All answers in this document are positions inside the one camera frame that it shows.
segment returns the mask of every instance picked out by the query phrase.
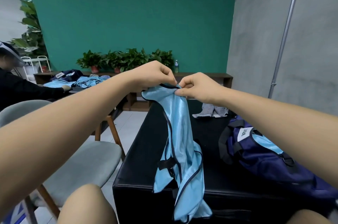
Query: navy blue bag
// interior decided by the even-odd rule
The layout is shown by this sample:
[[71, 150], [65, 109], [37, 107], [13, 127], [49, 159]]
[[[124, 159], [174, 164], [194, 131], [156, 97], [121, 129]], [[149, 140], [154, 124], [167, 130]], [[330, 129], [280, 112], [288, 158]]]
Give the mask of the navy blue bag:
[[70, 69], [66, 71], [61, 71], [60, 73], [52, 77], [50, 81], [53, 81], [55, 79], [61, 79], [66, 82], [76, 82], [81, 76], [83, 76], [83, 73], [80, 70]]
[[251, 173], [298, 194], [318, 199], [338, 198], [338, 190], [295, 162], [239, 115], [230, 121], [219, 141], [221, 159], [239, 162]]

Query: person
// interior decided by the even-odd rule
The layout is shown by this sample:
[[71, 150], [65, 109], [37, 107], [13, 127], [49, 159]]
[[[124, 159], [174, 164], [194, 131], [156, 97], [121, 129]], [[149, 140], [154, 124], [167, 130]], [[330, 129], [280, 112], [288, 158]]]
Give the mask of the person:
[[38, 86], [11, 73], [24, 62], [19, 53], [8, 43], [0, 42], [0, 111], [15, 103], [32, 99], [59, 99], [71, 88], [48, 88]]
[[[0, 219], [62, 166], [126, 94], [160, 83], [177, 84], [168, 67], [152, 61], [0, 128]], [[202, 73], [184, 77], [179, 85], [182, 89], [176, 95], [236, 112], [338, 188], [337, 117], [225, 88]], [[112, 224], [117, 220], [100, 188], [88, 184], [70, 195], [57, 223]], [[301, 210], [289, 223], [329, 222], [313, 211]]]

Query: light blue vest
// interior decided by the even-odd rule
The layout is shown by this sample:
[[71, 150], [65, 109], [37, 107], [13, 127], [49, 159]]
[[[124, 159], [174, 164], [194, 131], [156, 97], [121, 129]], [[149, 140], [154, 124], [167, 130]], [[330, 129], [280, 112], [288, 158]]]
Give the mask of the light blue vest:
[[174, 94], [178, 85], [159, 85], [142, 92], [146, 100], [158, 102], [168, 123], [168, 139], [155, 176], [154, 192], [161, 192], [175, 178], [178, 193], [174, 220], [188, 223], [192, 218], [209, 217], [212, 211], [203, 200], [203, 156], [193, 141], [186, 98]]

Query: white wall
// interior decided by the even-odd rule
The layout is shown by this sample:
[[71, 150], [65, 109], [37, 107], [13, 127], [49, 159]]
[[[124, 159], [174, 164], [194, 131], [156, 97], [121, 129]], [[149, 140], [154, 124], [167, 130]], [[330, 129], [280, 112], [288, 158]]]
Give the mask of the white wall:
[[0, 41], [8, 41], [11, 38], [21, 37], [26, 26], [19, 23], [24, 13], [19, 9], [19, 0], [0, 0]]
[[[236, 0], [227, 73], [267, 97], [291, 0]], [[273, 99], [338, 115], [338, 0], [296, 0]]]

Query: black jacket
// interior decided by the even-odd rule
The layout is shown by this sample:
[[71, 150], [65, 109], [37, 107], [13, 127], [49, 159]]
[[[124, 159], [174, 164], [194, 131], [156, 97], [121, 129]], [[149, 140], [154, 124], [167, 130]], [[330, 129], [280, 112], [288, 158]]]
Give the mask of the black jacket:
[[40, 87], [0, 68], [0, 111], [21, 101], [64, 96], [62, 88]]

